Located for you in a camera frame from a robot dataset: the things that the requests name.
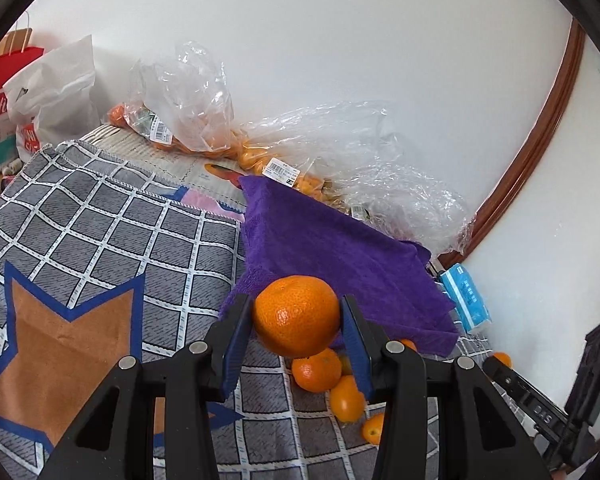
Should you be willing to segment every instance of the clear plastic bag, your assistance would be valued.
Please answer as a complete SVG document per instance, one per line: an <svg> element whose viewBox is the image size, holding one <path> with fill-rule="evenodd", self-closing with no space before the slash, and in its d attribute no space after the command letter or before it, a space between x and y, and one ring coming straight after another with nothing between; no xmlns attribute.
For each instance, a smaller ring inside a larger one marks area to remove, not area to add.
<svg viewBox="0 0 600 480"><path fill-rule="evenodd" d="M146 140L148 140L154 146L154 148L158 148L159 150L163 150L165 152L181 152L187 153L187 155L203 155L208 158L226 157L237 160L238 154L240 153L240 149L242 147L240 143L239 131L237 132L231 130L230 146L226 150L214 152L196 152L194 150L190 150L173 136L171 131L160 120L157 114L139 102L127 104L122 103L114 106L102 118L102 122L117 128L130 128L141 137L144 137ZM155 138L155 134L152 137L152 128L155 125L164 126L164 135L160 140Z"/></svg>
<svg viewBox="0 0 600 480"><path fill-rule="evenodd" d="M235 145L234 108L224 66L216 66L211 54L193 41L179 46L174 57L136 63L124 118L148 138L168 129L169 137L159 137L158 142L180 143L183 151L218 153Z"/></svg>
<svg viewBox="0 0 600 480"><path fill-rule="evenodd" d="M244 124L238 162L261 173L279 158L301 172L301 192L343 212L365 210L371 227L433 255L462 252L472 222L464 199L411 167L388 115L385 102L344 102Z"/></svg>

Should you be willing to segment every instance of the blue tissue package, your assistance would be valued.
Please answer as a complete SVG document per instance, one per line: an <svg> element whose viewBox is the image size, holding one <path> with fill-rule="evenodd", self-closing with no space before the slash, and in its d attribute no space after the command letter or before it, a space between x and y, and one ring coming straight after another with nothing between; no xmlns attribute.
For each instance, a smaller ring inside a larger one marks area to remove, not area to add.
<svg viewBox="0 0 600 480"><path fill-rule="evenodd" d="M440 275L446 293L456 304L458 316L464 331L471 335L482 332L491 324L491 316L484 306L474 280L460 264L455 264Z"/></svg>

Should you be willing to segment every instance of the blue gripper pad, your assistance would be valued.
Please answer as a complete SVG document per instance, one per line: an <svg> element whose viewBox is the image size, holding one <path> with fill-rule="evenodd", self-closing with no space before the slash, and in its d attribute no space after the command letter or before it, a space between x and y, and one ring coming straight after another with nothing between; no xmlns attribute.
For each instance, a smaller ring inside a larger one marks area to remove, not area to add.
<svg viewBox="0 0 600 480"><path fill-rule="evenodd" d="M221 391L224 398L227 398L238 385L238 377L244 355L247 351L247 343L251 335L251 311L253 310L253 300L246 298L244 306L240 311L240 316L235 324L234 334L227 345L224 358L222 359L222 386Z"/></svg>
<svg viewBox="0 0 600 480"><path fill-rule="evenodd" d="M340 299L340 331L344 339L347 356L351 362L353 377L356 379L356 386L365 396L365 399L371 399L374 392L371 381L371 357L366 351L358 322L349 305L349 302L352 302L354 308L358 310L355 301L352 296L345 296Z"/></svg>

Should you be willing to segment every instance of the wooden trim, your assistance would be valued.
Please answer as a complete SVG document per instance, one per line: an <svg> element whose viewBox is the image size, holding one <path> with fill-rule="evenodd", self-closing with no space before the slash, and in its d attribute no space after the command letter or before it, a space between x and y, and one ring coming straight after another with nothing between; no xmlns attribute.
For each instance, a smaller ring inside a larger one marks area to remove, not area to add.
<svg viewBox="0 0 600 480"><path fill-rule="evenodd" d="M493 229L498 220L504 215L515 197L518 195L525 182L529 179L534 169L544 155L555 131L560 124L560 119L569 104L573 86L575 85L586 34L580 24L573 19L567 47L564 51L562 64L555 78L554 86L549 97L538 115L529 137L516 155L509 169L491 193L484 204L478 209L475 216L472 240L464 250L464 254L442 254L438 257L440 263L448 269L453 264L464 261L469 254L480 244L484 237Z"/></svg>

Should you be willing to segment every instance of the newspaper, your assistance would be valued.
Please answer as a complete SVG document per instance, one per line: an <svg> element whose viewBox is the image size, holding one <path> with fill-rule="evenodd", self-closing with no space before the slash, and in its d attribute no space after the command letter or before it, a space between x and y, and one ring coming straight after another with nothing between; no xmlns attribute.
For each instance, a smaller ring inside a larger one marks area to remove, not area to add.
<svg viewBox="0 0 600 480"><path fill-rule="evenodd" d="M143 137L130 130L101 126L85 135L90 142L141 168L196 189L218 200L237 212L243 213L246 201L238 177L244 174L234 160L211 160L203 156L165 151L155 148Z"/></svg>

